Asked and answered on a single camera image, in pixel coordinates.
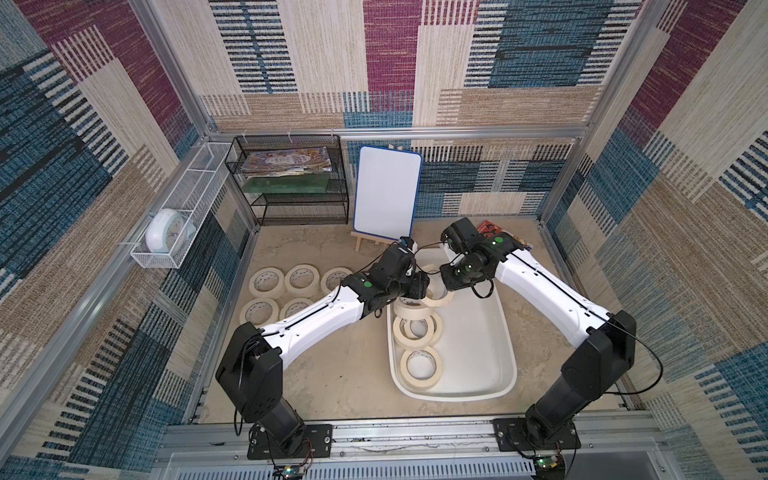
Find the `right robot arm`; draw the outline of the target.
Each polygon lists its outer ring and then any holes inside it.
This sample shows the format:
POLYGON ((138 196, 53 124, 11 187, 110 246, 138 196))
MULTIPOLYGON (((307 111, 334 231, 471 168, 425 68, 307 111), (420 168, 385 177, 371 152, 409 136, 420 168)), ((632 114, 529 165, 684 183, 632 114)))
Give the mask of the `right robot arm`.
POLYGON ((634 364, 636 322, 588 300, 541 266, 522 243, 502 232, 491 238, 444 231, 441 242, 456 259, 440 267, 450 291, 496 280, 546 316, 574 347, 561 374, 525 413, 523 441, 550 448, 574 416, 599 399, 634 364))

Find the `masking tape roll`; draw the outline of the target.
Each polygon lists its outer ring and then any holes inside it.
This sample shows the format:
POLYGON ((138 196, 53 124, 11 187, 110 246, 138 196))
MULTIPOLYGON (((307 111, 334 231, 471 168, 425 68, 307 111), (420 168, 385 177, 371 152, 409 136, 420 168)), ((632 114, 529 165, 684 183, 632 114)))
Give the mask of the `masking tape roll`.
POLYGON ((429 308, 439 308, 449 304, 453 299, 454 293, 445 286, 439 266, 427 264, 423 267, 423 270, 428 274, 429 284, 427 285, 425 296, 421 299, 421 303, 429 308))
POLYGON ((256 298, 247 302, 240 311, 241 324, 251 323, 254 326, 264 326, 278 320, 280 307, 271 298, 256 298))
POLYGON ((436 311, 433 311, 430 314, 430 320, 431 320, 432 325, 433 325, 433 327, 432 327, 433 333, 432 333, 431 339, 429 341, 429 345, 430 346, 434 346, 434 345, 436 345, 441 340, 441 338, 443 336, 443 333, 444 333, 444 322, 443 322, 442 317, 436 311))
POLYGON ((284 273, 275 267, 260 269, 251 276, 248 288, 256 298, 276 300, 286 291, 284 273))
POLYGON ((320 281, 320 287, 324 295, 330 294, 352 271, 346 267, 335 267, 326 271, 320 281))
POLYGON ((398 298, 392 304, 392 308, 397 317, 410 321, 426 320, 433 313, 431 307, 420 302, 412 302, 406 298, 398 298))
POLYGON ((436 338, 435 322, 431 317, 409 320, 396 316, 392 333, 394 341, 406 350, 419 350, 431 346, 436 338))
POLYGON ((404 382, 415 390, 433 388, 443 375, 443 362, 433 347, 410 350, 403 353, 399 361, 400 374, 404 382))
POLYGON ((320 291, 321 275, 310 264, 299 264, 285 274, 285 288, 294 296, 309 298, 320 291))
POLYGON ((291 317, 307 307, 311 306, 313 301, 308 298, 294 298, 288 301, 280 310, 279 319, 284 320, 291 317))

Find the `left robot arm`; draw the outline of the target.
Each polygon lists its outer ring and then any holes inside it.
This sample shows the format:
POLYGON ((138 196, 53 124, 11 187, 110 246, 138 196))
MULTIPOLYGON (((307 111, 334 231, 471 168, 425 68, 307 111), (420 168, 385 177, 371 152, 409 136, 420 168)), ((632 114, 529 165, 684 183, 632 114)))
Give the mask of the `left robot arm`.
POLYGON ((283 395, 284 370, 319 341, 396 299, 423 299, 428 285, 424 272, 384 283, 375 282, 368 272, 355 273, 293 316, 264 328, 239 326, 215 372, 234 405, 234 426, 252 423, 272 450, 294 458, 304 454, 309 448, 306 425, 283 395))

